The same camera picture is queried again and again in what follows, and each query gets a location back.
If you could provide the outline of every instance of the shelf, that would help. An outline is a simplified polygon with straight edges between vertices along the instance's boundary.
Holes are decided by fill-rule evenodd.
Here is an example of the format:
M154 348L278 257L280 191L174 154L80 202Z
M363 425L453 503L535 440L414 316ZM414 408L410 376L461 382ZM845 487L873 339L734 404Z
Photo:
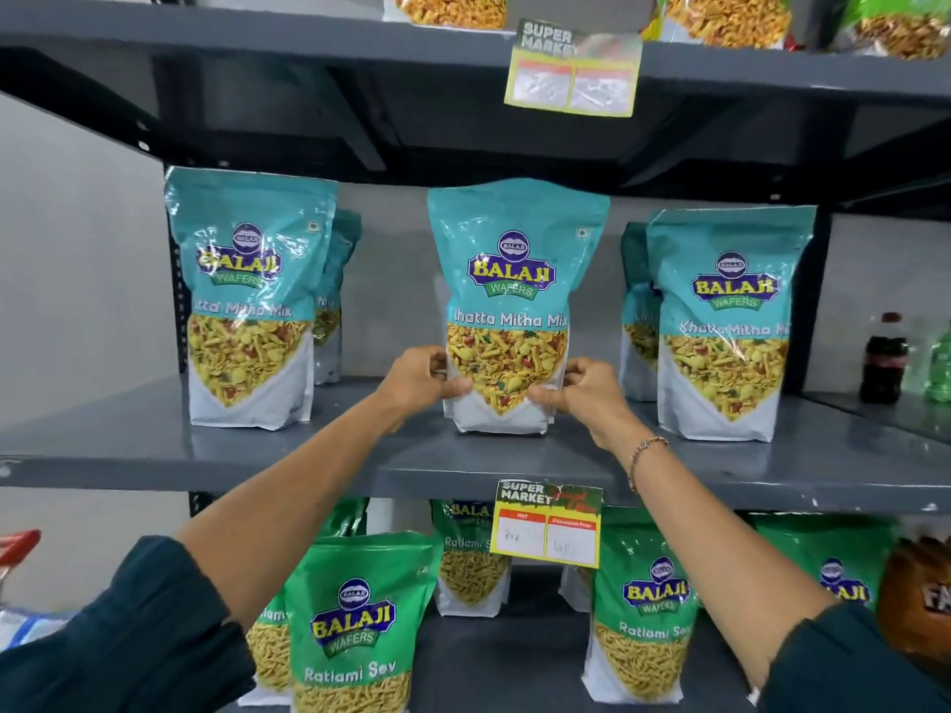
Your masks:
M422 623L413 665L413 713L747 713L743 673L701 612L684 668L684 699L670 706L605 706L581 683L588 616L558 595L558 573L514 572L512 601L493 619L439 618ZM227 713L275 708L225 708Z
M851 412L880 425L951 445L951 405L931 402L923 395L902 395L895 405L866 405L855 393L804 395L809 400Z
M951 163L933 154L951 143L951 58L648 43L634 118L603 119L505 106L512 43L316 15L0 0L0 91L169 164L423 186L530 176L951 219Z
M227 491L290 453L377 381L315 393L310 423L278 432L194 428L179 378L0 430L0 485L132 491ZM652 404L633 404L657 430ZM951 446L833 407L788 397L772 444L672 438L673 450L734 509L916 512L951 509ZM377 446L351 492L486 499L499 480L604 489L637 505L621 468L575 420L545 436L459 434L433 408Z

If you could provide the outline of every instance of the dark teal sleeve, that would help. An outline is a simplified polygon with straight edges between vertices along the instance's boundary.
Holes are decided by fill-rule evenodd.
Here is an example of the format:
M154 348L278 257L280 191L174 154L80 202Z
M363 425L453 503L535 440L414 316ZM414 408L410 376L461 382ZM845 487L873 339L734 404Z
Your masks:
M766 713L946 713L951 695L888 646L863 606L797 625L769 669Z
M0 654L5 713L213 713L254 687L220 595L177 541L146 537L54 635Z

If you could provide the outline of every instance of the price tag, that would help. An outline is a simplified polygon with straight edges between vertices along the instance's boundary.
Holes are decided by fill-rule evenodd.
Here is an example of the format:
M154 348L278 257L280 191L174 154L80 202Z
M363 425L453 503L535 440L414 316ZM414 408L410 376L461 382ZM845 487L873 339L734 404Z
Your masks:
M493 553L598 567L604 491L503 480L495 491Z
M641 35L590 35L552 22L518 22L505 104L629 118L641 66Z

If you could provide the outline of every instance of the red handle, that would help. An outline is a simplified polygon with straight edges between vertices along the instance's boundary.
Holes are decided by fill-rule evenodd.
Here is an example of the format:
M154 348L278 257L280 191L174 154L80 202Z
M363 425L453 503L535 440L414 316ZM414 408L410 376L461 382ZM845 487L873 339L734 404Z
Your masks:
M0 567L16 567L23 563L40 542L39 530L24 530L13 535L0 536Z

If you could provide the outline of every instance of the green soda bottle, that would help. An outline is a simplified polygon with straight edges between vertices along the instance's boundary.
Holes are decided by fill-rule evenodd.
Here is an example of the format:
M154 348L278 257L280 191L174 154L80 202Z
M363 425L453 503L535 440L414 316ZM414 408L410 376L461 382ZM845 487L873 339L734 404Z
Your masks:
M925 397L951 403L951 330L938 338L931 349L931 369L924 384Z

